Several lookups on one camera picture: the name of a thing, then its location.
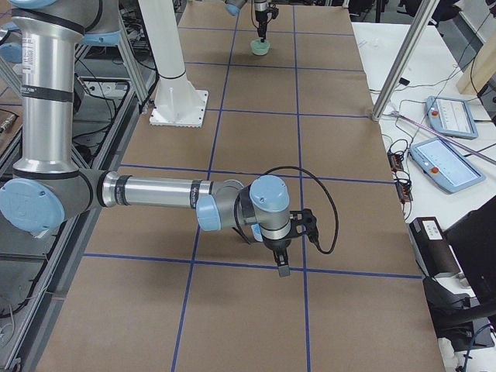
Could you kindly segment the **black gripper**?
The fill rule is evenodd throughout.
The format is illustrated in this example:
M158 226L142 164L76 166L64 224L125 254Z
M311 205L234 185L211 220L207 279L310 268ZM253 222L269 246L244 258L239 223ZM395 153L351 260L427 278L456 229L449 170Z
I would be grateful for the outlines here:
M257 34L260 42L264 43L267 37L268 0L254 0L253 7L257 22Z
M279 277L288 277L291 270L288 263L287 248L291 244L291 239L269 239L263 237L264 245L274 253L274 261L277 265Z

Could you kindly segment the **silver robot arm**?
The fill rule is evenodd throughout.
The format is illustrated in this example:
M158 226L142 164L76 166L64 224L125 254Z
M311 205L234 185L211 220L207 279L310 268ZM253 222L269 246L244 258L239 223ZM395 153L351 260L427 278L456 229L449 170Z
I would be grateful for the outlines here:
M247 3L247 0L225 0L226 11L231 16L239 15L243 6ZM251 1L253 10L251 11L254 15L253 24L257 29L257 34L260 38L261 43L266 42L267 38L267 24L270 13L269 2L266 0L253 0Z
M264 175L251 185L139 178L83 169L71 159L74 53L89 40L120 40L116 1L14 1L22 32L22 156L1 189L1 212L16 228L41 233L93 208L154 205L191 208L201 229L258 226L279 274L290 273L291 217L286 184Z

